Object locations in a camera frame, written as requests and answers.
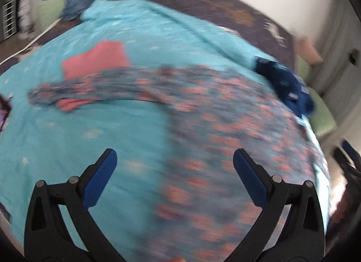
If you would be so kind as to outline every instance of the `blue gripper pad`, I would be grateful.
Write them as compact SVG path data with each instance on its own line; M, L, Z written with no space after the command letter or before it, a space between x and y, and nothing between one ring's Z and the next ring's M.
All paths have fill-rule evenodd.
M346 140L342 142L342 149L350 156L353 164L358 171L361 171L361 157L360 154L350 145L350 143Z
M265 208L268 204L267 188L240 150L234 152L233 165L253 203L258 207Z
M95 206L98 202L117 166L117 161L117 153L113 149L107 149L94 164L96 170L83 188L83 206L86 209Z

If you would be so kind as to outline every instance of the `bed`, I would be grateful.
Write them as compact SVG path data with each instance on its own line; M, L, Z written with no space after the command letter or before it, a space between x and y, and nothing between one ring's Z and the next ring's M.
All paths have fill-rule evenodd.
M270 175L294 183L312 180L326 224L327 163L309 123L297 121L254 72L256 57L294 67L291 35L278 26L274 38L271 24L277 26L236 0L97 0L80 21L59 23L28 55L3 64L8 70L0 76L0 93L13 96L13 111L0 137L0 202L13 217L14 235L23 239L37 180L53 184L80 175L106 148L117 151L118 167L90 213L129 261L178 256L221 261L232 252L260 213L230 161L240 147ZM96 88L87 90L99 91L99 83L112 77L119 77L121 86L140 79L141 89L146 82L147 93L157 100L131 96L129 89L114 97L115 91L106 89L90 97L71 91L66 98L98 102L70 113L49 105L64 96L56 88L74 90L80 84L62 82L62 62L104 40L121 42L130 66L121 75L88 77ZM199 79L185 82L179 75ZM163 76L179 92L170 96L160 88L165 83L157 80ZM203 83L217 92L219 100L211 103L220 114L192 111L210 100L210 87L204 91ZM269 246L286 216L285 211ZM71 221L65 221L81 247Z

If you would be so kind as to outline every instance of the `green cushion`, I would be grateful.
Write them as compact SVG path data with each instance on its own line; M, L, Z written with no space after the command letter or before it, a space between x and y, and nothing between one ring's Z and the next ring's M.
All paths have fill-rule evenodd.
M300 56L296 56L296 74L303 79L304 81L306 81L307 76L309 75L311 71L311 66L304 61Z
M60 18L65 8L66 0L44 0L37 5L40 29L43 32L52 23Z
M337 124L322 98L314 89L309 88L309 90L310 95L315 102L315 112L309 117L309 120L316 137L321 138L334 131Z

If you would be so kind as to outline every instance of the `brown object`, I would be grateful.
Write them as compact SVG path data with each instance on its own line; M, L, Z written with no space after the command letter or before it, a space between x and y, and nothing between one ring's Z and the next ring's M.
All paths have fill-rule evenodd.
M310 65L315 65L324 61L316 48L311 44L308 37L297 39L296 53Z

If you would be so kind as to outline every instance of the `metal screw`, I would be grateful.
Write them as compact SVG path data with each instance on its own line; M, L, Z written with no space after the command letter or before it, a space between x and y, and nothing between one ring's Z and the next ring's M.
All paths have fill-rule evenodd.
M313 187L313 182L311 182L310 180L306 180L306 186Z
M71 184L76 184L78 181L79 181L79 177L77 177L77 176L72 176L69 178L69 182Z
M280 177L279 175L274 175L272 177L272 180L276 183L279 184L282 181L282 177Z
M39 180L38 182L37 182L37 187L42 187L43 185L44 185L44 181L43 180Z

